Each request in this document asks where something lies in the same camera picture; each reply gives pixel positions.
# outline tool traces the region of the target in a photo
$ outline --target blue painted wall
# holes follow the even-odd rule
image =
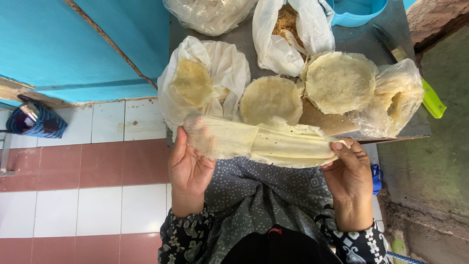
[[[407,10],[417,0],[404,0],[404,8]]]
[[[75,2],[156,82],[169,51],[162,1]],[[37,92],[68,102],[158,94],[62,0],[4,0],[0,25],[0,74]]]

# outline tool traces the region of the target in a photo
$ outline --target hand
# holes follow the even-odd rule
[[[172,210],[177,217],[197,214],[204,208],[204,192],[215,170],[215,160],[208,159],[187,145],[182,126],[169,157],[168,171],[172,187]]]
[[[334,200],[337,227],[341,232],[363,231],[373,224],[370,159],[360,143],[343,140],[350,149],[340,142],[331,143],[339,159],[322,169]]]

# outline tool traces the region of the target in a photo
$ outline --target blue container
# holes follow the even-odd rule
[[[359,27],[379,15],[386,7],[387,0],[326,0],[334,9],[331,25]]]

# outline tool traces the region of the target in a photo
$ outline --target metal thermos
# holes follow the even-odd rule
[[[29,117],[29,119],[31,119],[31,121],[34,123],[36,122],[39,116],[39,110],[32,102],[26,102],[20,105],[19,108]]]

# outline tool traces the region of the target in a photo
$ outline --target knife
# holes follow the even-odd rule
[[[404,49],[402,49],[396,39],[387,30],[376,23],[373,23],[373,26],[397,62],[409,58]],[[441,118],[446,110],[446,106],[441,102],[433,88],[424,80],[424,78],[421,77],[421,79],[425,91],[424,106],[434,118]]]

